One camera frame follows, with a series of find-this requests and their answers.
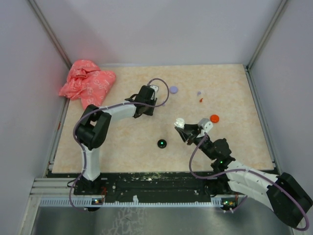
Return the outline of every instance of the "tabletop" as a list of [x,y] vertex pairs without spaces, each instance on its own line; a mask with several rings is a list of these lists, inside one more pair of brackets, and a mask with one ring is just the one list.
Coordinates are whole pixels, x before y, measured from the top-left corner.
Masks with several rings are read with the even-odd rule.
[[[212,141],[226,138],[231,156],[259,169],[273,169],[258,114],[243,65],[191,65],[101,68],[116,73],[116,82],[103,105],[122,102],[139,92],[152,78],[158,77],[178,92],[168,102],[155,108],[153,116],[126,118],[110,123],[107,138],[100,147],[101,172],[189,171],[190,156],[196,147],[186,145],[174,129],[176,118],[196,124],[216,114],[220,121],[209,132]],[[167,95],[159,86],[156,104]],[[53,173],[76,173],[82,170],[81,149],[72,130],[83,113],[80,100],[69,102]],[[167,146],[157,146],[165,139]],[[212,161],[200,150],[193,160],[194,171],[210,171]]]

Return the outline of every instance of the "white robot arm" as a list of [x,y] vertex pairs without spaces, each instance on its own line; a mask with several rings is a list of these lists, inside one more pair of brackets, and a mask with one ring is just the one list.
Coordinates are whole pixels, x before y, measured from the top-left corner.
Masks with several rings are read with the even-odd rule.
[[[175,122],[175,129],[185,143],[196,144],[196,150],[199,148],[211,160],[215,160],[211,164],[216,173],[215,176],[226,175],[226,177],[224,176],[225,184],[228,184],[232,191],[245,194],[261,202],[285,224],[296,228],[313,205],[308,194],[287,173],[268,174],[248,167],[231,157],[231,150],[226,139],[214,142],[210,140],[207,134],[212,127],[213,123],[207,118],[203,118],[198,124],[185,124],[182,118],[178,118]],[[196,175],[191,169],[191,161],[189,169],[194,176],[200,179],[213,178],[213,176]]]
[[[100,176],[100,162],[99,153],[100,146],[103,144],[109,124],[113,121],[119,121],[124,118],[138,118],[142,114],[152,116],[154,109],[151,107],[145,107],[143,105],[127,104],[130,102],[140,102],[150,105],[155,105],[157,101],[156,94],[158,92],[158,86],[149,85],[142,86],[138,94],[134,94],[131,98],[126,99],[123,105],[116,105],[110,109],[104,109],[102,111],[96,112],[86,120],[82,121],[77,128],[76,137],[82,144],[82,162],[84,165],[84,152],[86,153],[86,169],[83,174],[82,181],[85,181],[86,185],[92,187],[93,182],[96,181]],[[83,115],[89,113],[90,111],[96,109],[103,109],[105,107],[96,107],[94,105],[89,105],[84,111]]]

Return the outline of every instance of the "pink plastic bag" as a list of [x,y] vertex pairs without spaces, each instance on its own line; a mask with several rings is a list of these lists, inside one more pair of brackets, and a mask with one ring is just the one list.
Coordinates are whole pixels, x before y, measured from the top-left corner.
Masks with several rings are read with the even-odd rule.
[[113,71],[101,71],[90,60],[78,60],[68,72],[59,95],[71,100],[81,98],[84,109],[90,104],[101,106],[115,79]]

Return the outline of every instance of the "small red object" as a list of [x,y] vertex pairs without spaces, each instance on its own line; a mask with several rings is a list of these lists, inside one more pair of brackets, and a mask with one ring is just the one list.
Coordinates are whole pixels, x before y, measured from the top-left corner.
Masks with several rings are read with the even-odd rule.
[[210,120],[211,120],[211,122],[213,122],[213,123],[218,123],[219,120],[220,120],[220,117],[217,116],[216,114],[213,114],[213,115],[210,117]]

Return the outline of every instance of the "metal floor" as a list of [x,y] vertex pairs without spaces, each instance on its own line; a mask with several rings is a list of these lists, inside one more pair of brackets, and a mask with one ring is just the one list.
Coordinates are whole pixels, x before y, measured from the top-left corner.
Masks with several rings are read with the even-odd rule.
[[32,235],[291,235],[265,206],[247,199],[234,214],[218,208],[39,207]]

